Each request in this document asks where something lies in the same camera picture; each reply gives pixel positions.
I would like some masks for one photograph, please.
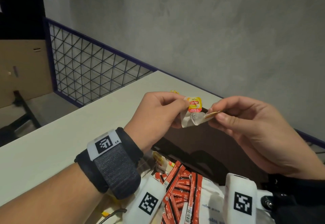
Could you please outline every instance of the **black cable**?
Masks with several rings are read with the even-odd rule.
[[[118,209],[118,210],[115,210],[113,213],[111,213],[110,215],[106,216],[99,224],[103,224],[108,218],[110,218],[111,216],[114,216],[115,214],[117,214],[119,212],[125,213],[126,212],[126,209]]]

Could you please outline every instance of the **metal mesh panel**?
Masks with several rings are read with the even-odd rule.
[[[86,105],[151,74],[149,69],[49,22],[58,91]]]

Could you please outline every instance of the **tea bag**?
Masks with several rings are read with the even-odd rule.
[[[188,100],[190,105],[188,110],[181,112],[181,122],[183,128],[200,125],[201,123],[211,120],[216,114],[221,112],[217,111],[210,114],[201,112],[202,101],[199,97],[186,97],[184,100]]]

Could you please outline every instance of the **concrete wall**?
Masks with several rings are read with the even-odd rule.
[[[218,95],[272,103],[325,140],[325,0],[64,1],[47,16]]]

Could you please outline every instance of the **white table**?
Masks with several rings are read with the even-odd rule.
[[[1,147],[0,206],[72,164],[93,138],[124,127],[146,92],[170,90],[177,90],[184,96],[201,97],[205,108],[220,100],[156,71]]]

